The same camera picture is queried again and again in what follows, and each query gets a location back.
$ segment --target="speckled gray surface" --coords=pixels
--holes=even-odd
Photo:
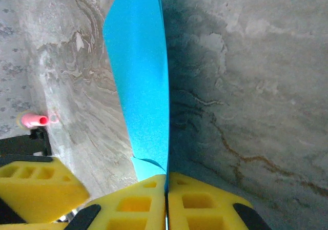
[[[101,36],[112,2],[14,2],[34,103],[60,117],[51,144],[93,197],[135,181]],[[328,0],[163,9],[171,168],[245,196],[275,229],[326,229]]]
[[[16,123],[21,112],[33,109],[21,50],[16,11],[10,0],[0,0],[0,139],[28,133]]]

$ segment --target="blue paper sheet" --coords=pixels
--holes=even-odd
[[[103,35],[137,178],[166,174],[169,80],[161,0],[115,0]]]

